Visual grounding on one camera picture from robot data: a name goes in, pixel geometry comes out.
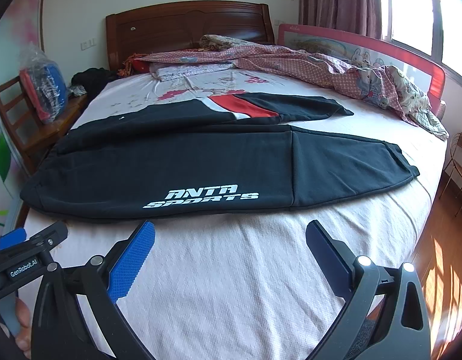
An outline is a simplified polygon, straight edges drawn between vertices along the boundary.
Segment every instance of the brown curtain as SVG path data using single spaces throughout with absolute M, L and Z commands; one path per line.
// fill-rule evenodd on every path
M 300 0 L 299 23 L 381 39 L 381 0 Z

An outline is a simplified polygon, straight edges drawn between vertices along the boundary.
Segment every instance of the wall outlet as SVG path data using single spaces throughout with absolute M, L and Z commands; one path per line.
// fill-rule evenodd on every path
M 90 40 L 81 42 L 81 50 L 86 50 L 93 46 L 96 46 L 96 38 L 91 38 Z

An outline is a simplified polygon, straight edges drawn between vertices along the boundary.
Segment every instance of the anta sports logo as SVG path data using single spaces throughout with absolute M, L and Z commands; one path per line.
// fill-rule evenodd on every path
M 227 200 L 246 200 L 258 199 L 259 193 L 236 193 L 237 184 L 221 185 L 217 187 L 201 187 L 197 190 L 188 188 L 187 190 L 171 190 L 162 202 L 151 202 L 143 208 L 166 207 L 174 204 L 194 204 L 205 202 L 225 202 Z

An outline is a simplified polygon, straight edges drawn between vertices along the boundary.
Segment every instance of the plastic bag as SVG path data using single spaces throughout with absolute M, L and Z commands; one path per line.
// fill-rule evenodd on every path
M 68 104 L 65 80 L 58 65 L 35 45 L 20 54 L 19 77 L 44 124 L 52 123 Z

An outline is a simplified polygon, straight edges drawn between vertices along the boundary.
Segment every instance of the wooden floor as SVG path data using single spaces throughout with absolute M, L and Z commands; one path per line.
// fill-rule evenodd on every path
M 432 359 L 438 359 L 462 327 L 462 199 L 439 186 L 413 256 L 428 307 Z

